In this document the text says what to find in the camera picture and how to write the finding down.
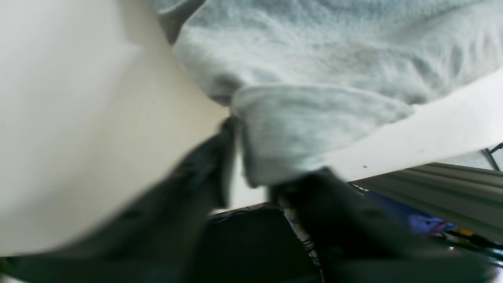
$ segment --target black fabric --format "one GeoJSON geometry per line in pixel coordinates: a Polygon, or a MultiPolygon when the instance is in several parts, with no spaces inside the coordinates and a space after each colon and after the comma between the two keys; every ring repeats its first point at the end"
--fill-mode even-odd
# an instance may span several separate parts
{"type": "Polygon", "coordinates": [[[189,282],[321,282],[281,211],[263,208],[225,217],[206,228],[189,282]]]}

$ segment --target gray fleece fabric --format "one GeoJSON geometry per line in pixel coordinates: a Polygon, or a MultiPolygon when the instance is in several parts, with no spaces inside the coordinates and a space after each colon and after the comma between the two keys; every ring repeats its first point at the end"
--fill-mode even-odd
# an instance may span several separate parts
{"type": "Polygon", "coordinates": [[[188,75],[243,121],[253,185],[503,65],[503,0],[154,0],[188,75]]]}

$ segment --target white surface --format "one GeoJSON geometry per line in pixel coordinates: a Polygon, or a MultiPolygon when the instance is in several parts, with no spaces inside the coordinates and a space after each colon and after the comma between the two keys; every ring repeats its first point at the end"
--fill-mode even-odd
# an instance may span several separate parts
{"type": "MultiPolygon", "coordinates": [[[[227,115],[182,75],[148,3],[0,3],[0,255],[116,213],[227,115]]],[[[503,70],[333,154],[356,180],[503,140],[503,70]]],[[[265,201],[234,180],[231,208],[265,201]]]]}

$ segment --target gray hoodie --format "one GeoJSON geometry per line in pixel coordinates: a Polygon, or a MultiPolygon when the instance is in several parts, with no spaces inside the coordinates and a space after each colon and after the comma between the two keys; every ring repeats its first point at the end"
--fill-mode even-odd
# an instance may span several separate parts
{"type": "Polygon", "coordinates": [[[503,0],[154,0],[188,75],[243,121],[253,185],[503,65],[503,0]]]}

